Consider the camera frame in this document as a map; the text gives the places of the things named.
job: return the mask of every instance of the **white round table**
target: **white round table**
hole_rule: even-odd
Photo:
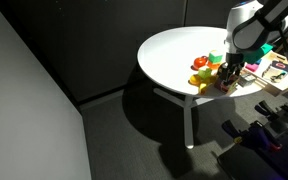
[[[154,92],[184,108],[185,145],[193,148],[191,108],[213,99],[232,98],[261,90],[255,85],[237,87],[230,95],[210,85],[204,95],[188,83],[197,71],[191,69],[195,58],[208,56],[212,50],[223,52],[226,30],[212,27],[183,27],[158,33],[147,39],[139,48],[137,58],[144,73],[158,85],[185,95],[185,101],[167,94],[160,89]]]

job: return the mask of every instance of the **table top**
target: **table top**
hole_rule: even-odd
[[[197,57],[208,56],[212,50],[225,54],[225,38],[225,29],[213,27],[183,27],[163,31],[141,45],[138,62],[152,81],[184,95],[218,99],[260,91],[261,87],[253,83],[245,88],[238,86],[235,92],[226,95],[210,85],[206,93],[200,95],[198,87],[188,83],[190,77],[198,73],[191,69]]]

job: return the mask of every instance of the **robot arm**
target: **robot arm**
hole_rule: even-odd
[[[287,28],[288,0],[269,0],[264,6],[252,0],[233,7],[227,22],[226,63],[219,68],[219,78],[229,85],[231,75],[239,75],[244,67],[243,53],[256,51],[274,31]]]

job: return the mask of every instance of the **dark wall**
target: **dark wall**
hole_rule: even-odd
[[[5,0],[81,102],[144,77],[137,50],[184,24],[225,27],[237,0]]]

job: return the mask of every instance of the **gray carpet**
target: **gray carpet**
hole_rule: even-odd
[[[253,107],[261,100],[271,107],[288,102],[288,93],[261,91],[193,108],[195,147],[189,150],[182,108],[153,87],[145,81],[81,107],[93,180],[228,179],[216,160],[233,145],[221,124],[230,119],[244,130],[260,117]]]

